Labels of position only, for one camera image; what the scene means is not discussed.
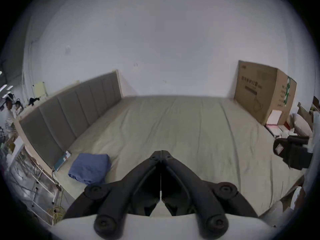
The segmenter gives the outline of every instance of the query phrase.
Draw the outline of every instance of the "paper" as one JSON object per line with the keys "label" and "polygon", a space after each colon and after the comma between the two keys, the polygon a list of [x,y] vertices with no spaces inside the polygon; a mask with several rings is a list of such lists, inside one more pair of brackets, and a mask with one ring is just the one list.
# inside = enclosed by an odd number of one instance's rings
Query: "paper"
{"label": "paper", "polygon": [[274,137],[280,137],[282,130],[277,125],[266,125],[266,128]]}
{"label": "paper", "polygon": [[279,122],[279,119],[281,117],[281,114],[282,114],[282,111],[273,109],[268,117],[266,124],[267,125],[277,125]]}
{"label": "paper", "polygon": [[281,144],[279,144],[277,146],[277,148],[275,149],[275,151],[277,152],[278,155],[281,153],[282,150],[283,150],[283,146]]}

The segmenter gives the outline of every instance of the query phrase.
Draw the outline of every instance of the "bed sheet wrinkle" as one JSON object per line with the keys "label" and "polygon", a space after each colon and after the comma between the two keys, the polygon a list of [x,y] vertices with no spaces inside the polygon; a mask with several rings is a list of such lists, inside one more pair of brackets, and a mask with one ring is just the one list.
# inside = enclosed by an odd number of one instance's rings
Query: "bed sheet wrinkle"
{"label": "bed sheet wrinkle", "polygon": [[236,185],[261,215],[301,176],[273,154],[272,145],[270,133],[232,100],[123,98],[71,145],[57,179],[77,198],[85,185],[68,178],[68,168],[79,153],[108,154],[106,182],[114,182],[155,150],[168,150],[201,179]]}
{"label": "bed sheet wrinkle", "polygon": [[223,110],[223,113],[226,117],[226,121],[228,123],[228,127],[230,129],[230,133],[231,133],[231,137],[232,137],[232,144],[233,144],[233,147],[234,147],[234,158],[235,158],[235,162],[236,162],[236,169],[237,169],[237,176],[238,176],[238,190],[239,192],[241,192],[241,174],[240,174],[240,162],[239,162],[239,155],[238,155],[238,150],[237,150],[237,145],[236,145],[236,141],[235,141],[235,137],[234,137],[234,133],[231,129],[231,126],[230,126],[230,122],[229,122],[229,119],[227,117],[227,114],[226,114],[226,111],[223,107],[223,104],[220,102],[220,106]]}

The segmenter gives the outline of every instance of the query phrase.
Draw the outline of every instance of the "white shirt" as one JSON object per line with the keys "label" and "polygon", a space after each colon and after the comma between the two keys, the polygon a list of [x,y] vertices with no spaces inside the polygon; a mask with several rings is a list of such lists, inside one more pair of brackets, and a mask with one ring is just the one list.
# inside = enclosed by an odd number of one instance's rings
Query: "white shirt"
{"label": "white shirt", "polygon": [[5,112],[5,123],[4,123],[4,126],[5,126],[5,129],[7,130],[7,133],[11,133],[11,132],[14,132],[16,131],[15,127],[12,125],[13,122],[14,122],[14,114],[11,110],[9,110],[8,108],[5,108],[4,109],[4,112]]}

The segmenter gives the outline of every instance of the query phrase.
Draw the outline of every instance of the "ceiling light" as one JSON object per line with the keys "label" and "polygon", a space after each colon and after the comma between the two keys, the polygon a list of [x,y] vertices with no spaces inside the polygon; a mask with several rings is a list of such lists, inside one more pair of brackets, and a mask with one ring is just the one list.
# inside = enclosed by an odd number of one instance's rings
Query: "ceiling light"
{"label": "ceiling light", "polygon": [[3,89],[5,89],[6,88],[6,84],[4,85],[4,86],[2,86],[1,88],[0,88],[0,92],[3,90]]}

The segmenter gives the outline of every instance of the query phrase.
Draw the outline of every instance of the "person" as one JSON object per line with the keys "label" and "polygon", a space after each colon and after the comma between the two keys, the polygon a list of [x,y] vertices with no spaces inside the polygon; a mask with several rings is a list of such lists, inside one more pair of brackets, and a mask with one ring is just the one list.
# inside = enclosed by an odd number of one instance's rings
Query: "person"
{"label": "person", "polygon": [[17,117],[23,111],[23,106],[22,106],[22,104],[21,104],[21,102],[19,100],[17,100],[14,104],[15,104],[15,107],[16,107],[14,112],[15,112],[16,117]]}
{"label": "person", "polygon": [[16,132],[16,129],[14,127],[14,114],[12,112],[12,100],[10,99],[10,97],[6,97],[5,99],[5,105],[7,107],[7,109],[4,109],[5,111],[5,129],[9,135],[9,138]]}

